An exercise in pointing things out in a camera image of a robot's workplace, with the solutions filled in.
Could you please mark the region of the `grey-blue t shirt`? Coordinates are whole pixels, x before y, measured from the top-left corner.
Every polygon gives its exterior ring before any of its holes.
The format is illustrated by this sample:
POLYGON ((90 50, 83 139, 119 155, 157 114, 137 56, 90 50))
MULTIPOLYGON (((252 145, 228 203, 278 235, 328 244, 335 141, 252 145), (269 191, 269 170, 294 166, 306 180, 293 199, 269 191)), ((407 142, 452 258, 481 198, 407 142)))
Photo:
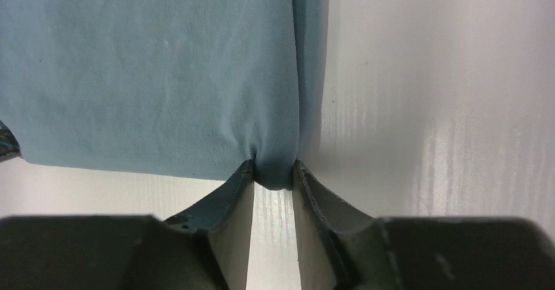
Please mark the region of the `grey-blue t shirt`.
POLYGON ((291 186, 323 0, 1 0, 1 122, 33 164, 291 186))

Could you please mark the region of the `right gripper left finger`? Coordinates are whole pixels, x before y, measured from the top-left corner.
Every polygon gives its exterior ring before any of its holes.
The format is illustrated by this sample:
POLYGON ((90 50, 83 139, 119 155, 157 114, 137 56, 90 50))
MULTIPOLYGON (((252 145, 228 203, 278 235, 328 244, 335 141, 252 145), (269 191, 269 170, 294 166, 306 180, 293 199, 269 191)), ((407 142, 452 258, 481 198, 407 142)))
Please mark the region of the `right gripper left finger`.
POLYGON ((254 162, 246 160, 220 187, 167 218, 193 239, 217 289, 245 289, 254 202, 254 162))

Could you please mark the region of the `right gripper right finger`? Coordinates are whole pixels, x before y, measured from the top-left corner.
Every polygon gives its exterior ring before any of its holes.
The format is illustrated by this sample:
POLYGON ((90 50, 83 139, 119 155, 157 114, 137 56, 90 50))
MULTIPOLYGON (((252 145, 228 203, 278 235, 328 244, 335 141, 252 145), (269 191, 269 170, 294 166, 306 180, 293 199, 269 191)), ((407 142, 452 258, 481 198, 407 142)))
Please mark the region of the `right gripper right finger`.
POLYGON ((293 165, 293 207, 303 289, 381 289, 380 224, 293 165))

